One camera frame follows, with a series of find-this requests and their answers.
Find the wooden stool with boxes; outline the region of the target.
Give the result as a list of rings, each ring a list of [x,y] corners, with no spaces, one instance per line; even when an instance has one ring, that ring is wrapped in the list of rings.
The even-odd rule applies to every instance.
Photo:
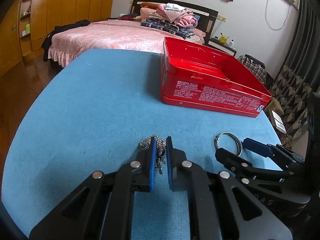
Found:
[[[286,128],[282,120],[284,111],[276,98],[273,97],[271,99],[271,101],[264,108],[264,113],[267,115],[272,126],[277,132],[286,134]]]

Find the silver bangle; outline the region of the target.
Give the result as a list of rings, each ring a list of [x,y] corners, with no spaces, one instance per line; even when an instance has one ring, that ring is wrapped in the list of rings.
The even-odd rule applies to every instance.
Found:
[[[221,132],[213,140],[216,150],[225,147],[234,150],[233,154],[239,157],[242,154],[242,142],[231,132]]]

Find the dark patterned curtain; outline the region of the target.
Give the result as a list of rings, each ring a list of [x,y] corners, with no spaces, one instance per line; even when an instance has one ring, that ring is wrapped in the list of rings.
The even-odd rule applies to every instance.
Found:
[[[272,87],[280,103],[286,134],[283,144],[302,136],[307,124],[307,102],[319,91],[319,14],[308,0],[300,0],[298,22],[290,49]]]

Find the blue table cloth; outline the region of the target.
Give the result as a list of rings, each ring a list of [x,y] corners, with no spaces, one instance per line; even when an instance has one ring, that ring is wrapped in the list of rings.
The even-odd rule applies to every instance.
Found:
[[[23,118],[4,165],[2,202],[28,235],[94,171],[132,161],[138,143],[155,134],[209,172],[223,166],[213,140],[279,143],[264,113],[256,118],[166,105],[160,99],[160,56],[92,49],[63,69]]]

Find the red tin box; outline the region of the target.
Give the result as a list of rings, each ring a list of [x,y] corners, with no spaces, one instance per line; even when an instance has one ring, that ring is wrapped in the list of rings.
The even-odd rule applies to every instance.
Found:
[[[160,71],[168,105],[255,118],[272,98],[235,57],[185,40],[165,37]]]

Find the white lotion bottle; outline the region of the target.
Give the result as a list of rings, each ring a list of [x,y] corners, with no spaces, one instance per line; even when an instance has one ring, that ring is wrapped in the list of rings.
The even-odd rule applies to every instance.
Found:
[[[231,40],[230,42],[229,42],[229,48],[233,48],[233,46],[234,46],[234,41],[233,40]]]

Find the yellow Pikachu plush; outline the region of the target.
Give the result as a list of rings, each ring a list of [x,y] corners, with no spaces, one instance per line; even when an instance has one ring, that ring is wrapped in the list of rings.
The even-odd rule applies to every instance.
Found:
[[[220,44],[227,44],[227,41],[228,41],[228,39],[229,39],[229,36],[223,35],[223,33],[220,33],[220,34],[221,34],[221,36],[220,36],[220,38],[218,39],[218,42],[219,42]]]

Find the black nightstand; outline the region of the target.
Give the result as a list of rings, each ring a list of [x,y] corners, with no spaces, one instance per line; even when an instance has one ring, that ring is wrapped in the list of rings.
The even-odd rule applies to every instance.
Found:
[[[233,57],[236,56],[237,51],[234,48],[231,48],[227,46],[226,44],[221,44],[217,39],[210,38],[208,41],[208,46],[210,48],[214,48],[220,51],[223,51],[224,53],[227,53],[229,55],[232,55]]]

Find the pink covered bed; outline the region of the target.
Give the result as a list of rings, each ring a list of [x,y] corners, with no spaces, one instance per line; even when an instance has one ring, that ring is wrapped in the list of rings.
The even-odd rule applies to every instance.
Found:
[[[170,33],[141,26],[140,5],[143,2],[161,4],[174,3],[200,16],[198,29],[206,36],[195,35],[183,39]],[[122,49],[137,50],[160,54],[163,51],[165,37],[177,38],[200,45],[207,45],[218,17],[218,11],[201,5],[174,0],[133,0],[129,14],[104,21],[90,22],[81,20],[54,29],[44,41],[50,52],[44,51],[43,60],[55,62],[60,67],[66,67],[74,59],[90,49]]]

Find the pile of folded clothes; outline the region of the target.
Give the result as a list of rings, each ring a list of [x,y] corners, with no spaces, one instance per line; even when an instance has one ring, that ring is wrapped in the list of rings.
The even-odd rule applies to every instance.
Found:
[[[141,26],[158,29],[183,39],[206,34],[198,29],[200,16],[188,8],[174,3],[153,4],[143,2],[140,5]]]

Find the wooden wardrobe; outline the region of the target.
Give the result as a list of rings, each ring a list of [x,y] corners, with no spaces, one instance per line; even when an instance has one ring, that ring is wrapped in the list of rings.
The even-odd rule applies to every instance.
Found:
[[[1,6],[1,74],[40,50],[59,26],[110,17],[113,0],[12,0]]]

